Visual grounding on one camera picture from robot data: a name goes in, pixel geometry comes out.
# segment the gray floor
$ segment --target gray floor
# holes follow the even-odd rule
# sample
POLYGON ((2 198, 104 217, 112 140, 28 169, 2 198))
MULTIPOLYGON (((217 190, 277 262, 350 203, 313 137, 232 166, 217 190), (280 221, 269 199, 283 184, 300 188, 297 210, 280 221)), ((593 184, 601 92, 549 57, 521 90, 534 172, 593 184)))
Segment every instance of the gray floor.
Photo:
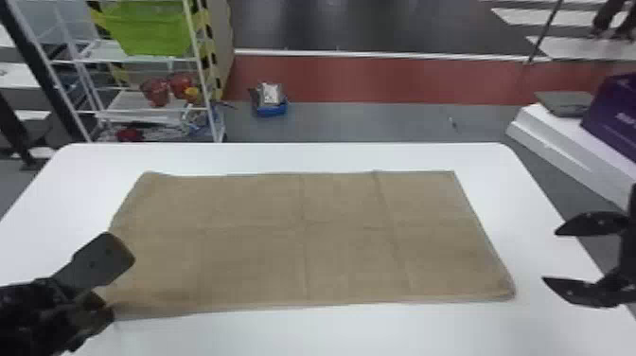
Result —
MULTIPOLYGON (((619 211, 505 136, 519 107, 294 103, 287 116, 260 119, 252 116, 247 103, 235 104, 238 109, 227 118, 231 142, 503 142, 518 155, 564 219, 589 210, 619 211)), ((0 161, 0 216, 34 176, 18 171, 19 167, 19 162, 0 161)), ((615 265, 617 238, 581 242, 602 271, 615 265)))

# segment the red floor stripe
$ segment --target red floor stripe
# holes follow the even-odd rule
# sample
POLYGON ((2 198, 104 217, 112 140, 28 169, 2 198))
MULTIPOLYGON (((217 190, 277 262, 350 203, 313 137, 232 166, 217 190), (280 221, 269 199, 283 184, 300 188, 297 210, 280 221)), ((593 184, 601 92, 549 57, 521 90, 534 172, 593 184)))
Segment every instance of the red floor stripe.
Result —
POLYGON ((237 56, 225 98, 247 100, 261 81, 280 82, 291 101, 525 105, 540 90, 594 92, 636 63, 440 61, 237 56))

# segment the purple box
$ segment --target purple box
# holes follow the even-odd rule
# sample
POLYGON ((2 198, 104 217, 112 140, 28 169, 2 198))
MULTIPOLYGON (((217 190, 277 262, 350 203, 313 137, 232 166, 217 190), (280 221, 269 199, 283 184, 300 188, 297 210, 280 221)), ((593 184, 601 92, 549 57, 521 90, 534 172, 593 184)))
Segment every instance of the purple box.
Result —
POLYGON ((636 162, 636 73, 605 79, 581 127, 636 162))

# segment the person's leg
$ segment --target person's leg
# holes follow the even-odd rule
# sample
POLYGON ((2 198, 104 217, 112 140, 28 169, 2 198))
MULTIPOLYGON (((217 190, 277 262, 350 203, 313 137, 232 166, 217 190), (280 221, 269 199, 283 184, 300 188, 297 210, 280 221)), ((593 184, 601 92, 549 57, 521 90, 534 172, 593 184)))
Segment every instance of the person's leg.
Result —
POLYGON ((596 17, 592 21, 594 29, 605 31, 610 28, 611 19, 614 18, 627 0, 608 0, 603 7, 598 10, 596 17))
POLYGON ((623 24, 616 28, 616 32, 630 33, 634 28, 636 28, 636 4, 631 6, 629 14, 623 21, 623 24))

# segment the black pole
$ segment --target black pole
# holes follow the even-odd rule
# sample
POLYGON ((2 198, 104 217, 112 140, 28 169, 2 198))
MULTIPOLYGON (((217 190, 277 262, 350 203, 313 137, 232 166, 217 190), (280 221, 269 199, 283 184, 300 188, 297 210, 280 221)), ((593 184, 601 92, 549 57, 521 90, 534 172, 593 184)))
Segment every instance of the black pole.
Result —
POLYGON ((541 31, 541 34, 537 38, 537 42, 535 43, 535 47, 532 49, 532 53, 530 53, 530 56, 528 56, 528 60, 526 61, 527 64, 531 64, 534 61, 535 57, 537 57, 537 54, 539 53, 539 48, 541 47, 541 43, 543 43, 543 39, 548 34, 548 31, 550 30, 550 27, 552 26, 552 22, 555 21, 557 12, 561 9, 562 5, 563 5, 563 0, 556 0, 555 7, 552 9, 552 12, 550 13, 550 16, 548 17, 548 21, 545 22, 545 26, 543 26, 543 30, 541 31))
POLYGON ((20 155, 25 167, 37 166, 37 161, 28 151, 27 129, 22 125, 18 117, 13 113, 5 97, 0 94, 0 133, 7 139, 11 147, 20 155))
POLYGON ((49 77, 48 70, 46 69, 44 60, 40 57, 37 47, 28 40, 20 24, 18 24, 18 21, 13 16, 11 6, 7 0, 0 0, 0 20, 7 29, 18 51, 25 59, 26 65, 28 65, 31 72, 33 72, 33 76, 38 83, 40 83, 46 98, 48 98, 48 101, 51 103, 63 127, 74 140, 85 141, 80 128, 78 128, 78 125, 73 119, 71 110, 66 106, 60 93, 55 88, 53 80, 49 77))

